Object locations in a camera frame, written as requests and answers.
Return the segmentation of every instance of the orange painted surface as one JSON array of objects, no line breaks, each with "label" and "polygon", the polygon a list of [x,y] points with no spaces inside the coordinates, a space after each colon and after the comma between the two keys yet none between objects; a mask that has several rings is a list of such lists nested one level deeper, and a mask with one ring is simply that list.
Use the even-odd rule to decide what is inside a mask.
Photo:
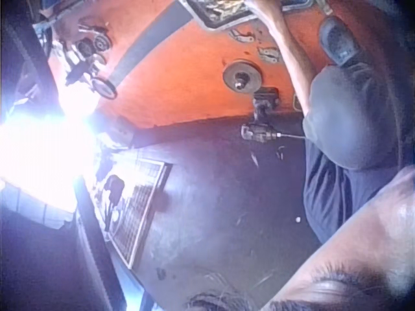
[{"label": "orange painted surface", "polygon": [[[171,2],[104,1],[83,11],[84,15],[92,14],[92,20],[108,22],[109,35],[113,38],[114,48],[107,56],[109,64],[102,76],[111,73],[127,48]],[[361,1],[337,0],[330,4],[360,43],[381,60],[381,49],[372,37],[374,32],[386,33],[379,14]],[[318,70],[329,63],[318,44],[318,27],[323,19],[324,15],[316,5],[286,17],[294,37]],[[140,128],[249,114],[252,97],[233,92],[222,81],[226,64],[245,59],[261,68],[264,86],[279,89],[279,111],[292,111],[294,90],[285,65],[265,63],[257,54],[258,46],[275,47],[266,28],[260,22],[252,21],[237,29],[241,33],[253,32],[256,41],[239,43],[229,36],[228,31],[208,32],[196,21],[189,22],[159,44],[125,78],[117,88],[117,99],[101,99],[101,109],[112,115],[122,115]]]}]

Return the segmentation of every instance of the black shoe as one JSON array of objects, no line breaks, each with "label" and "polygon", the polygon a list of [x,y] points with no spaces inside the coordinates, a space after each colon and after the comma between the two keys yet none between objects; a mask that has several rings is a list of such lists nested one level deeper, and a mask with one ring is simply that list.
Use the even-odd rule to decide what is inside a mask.
[{"label": "black shoe", "polygon": [[318,35],[324,52],[338,66],[349,66],[363,57],[354,35],[337,16],[327,17],[321,24]]}]

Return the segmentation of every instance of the metal grate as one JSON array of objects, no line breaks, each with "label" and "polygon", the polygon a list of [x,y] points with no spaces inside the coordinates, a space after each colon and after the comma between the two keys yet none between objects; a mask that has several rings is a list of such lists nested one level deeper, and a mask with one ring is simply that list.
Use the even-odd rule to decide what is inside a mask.
[{"label": "metal grate", "polygon": [[145,221],[163,168],[163,162],[147,159],[137,161],[137,184],[120,213],[119,224],[110,229],[113,244],[129,269],[141,243]]}]

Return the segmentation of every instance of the screw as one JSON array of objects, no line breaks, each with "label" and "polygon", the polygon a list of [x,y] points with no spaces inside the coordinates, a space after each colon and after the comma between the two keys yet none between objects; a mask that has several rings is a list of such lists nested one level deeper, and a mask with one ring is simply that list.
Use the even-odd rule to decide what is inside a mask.
[{"label": "screw", "polygon": [[237,73],[235,75],[235,88],[242,90],[249,82],[249,76],[246,73]]}]

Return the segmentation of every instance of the person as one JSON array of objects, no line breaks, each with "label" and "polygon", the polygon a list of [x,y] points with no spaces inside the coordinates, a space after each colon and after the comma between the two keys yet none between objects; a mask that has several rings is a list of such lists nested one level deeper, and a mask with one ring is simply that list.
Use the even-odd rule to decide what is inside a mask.
[{"label": "person", "polygon": [[[415,168],[404,168],[311,256],[262,311],[413,310]],[[205,293],[187,311],[256,311]]]},{"label": "person", "polygon": [[393,69],[384,74],[336,16],[325,18],[319,30],[320,45],[334,65],[317,73],[291,34],[280,0],[245,3],[276,41],[302,107],[303,202],[309,225],[325,243],[399,169],[413,163],[413,141],[403,142],[413,130],[413,119],[405,118],[413,115],[410,75],[397,81]]},{"label": "person", "polygon": [[[303,200],[323,244],[263,310],[405,308],[415,284],[415,169],[402,169],[414,155],[409,76],[399,64],[384,74],[335,16],[319,30],[334,65],[317,73],[279,0],[245,3],[276,41],[302,107]],[[204,293],[187,310],[255,309],[242,296]]]}]

